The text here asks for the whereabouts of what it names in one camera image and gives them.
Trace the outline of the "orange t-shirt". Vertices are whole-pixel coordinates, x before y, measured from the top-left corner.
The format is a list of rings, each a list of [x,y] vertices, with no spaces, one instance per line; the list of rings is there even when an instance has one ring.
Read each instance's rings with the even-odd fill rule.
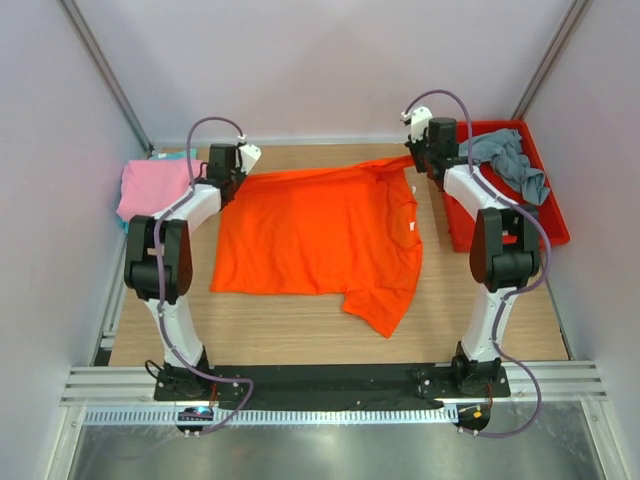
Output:
[[[329,295],[385,338],[414,298],[423,242],[407,156],[250,176],[221,212],[215,293]]]

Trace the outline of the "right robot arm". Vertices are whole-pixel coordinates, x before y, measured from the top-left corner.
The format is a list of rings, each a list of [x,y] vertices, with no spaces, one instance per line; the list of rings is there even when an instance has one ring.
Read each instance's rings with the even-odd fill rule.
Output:
[[[475,219],[469,267],[479,288],[468,329],[448,366],[423,374],[427,398],[480,397],[508,393],[501,343],[513,305],[540,268],[537,214],[491,185],[468,155],[460,154],[458,124],[419,108],[403,117],[406,146],[424,173]]]

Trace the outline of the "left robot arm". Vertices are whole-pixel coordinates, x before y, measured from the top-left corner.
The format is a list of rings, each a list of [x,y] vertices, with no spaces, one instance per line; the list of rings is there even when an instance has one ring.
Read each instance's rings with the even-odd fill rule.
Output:
[[[143,161],[173,179],[186,180],[168,200],[128,221],[124,283],[151,312],[164,348],[162,365],[147,362],[155,378],[154,398],[202,400],[215,379],[206,349],[196,334],[187,292],[193,278],[191,234],[230,203],[261,157],[254,144],[212,144],[207,162]]]

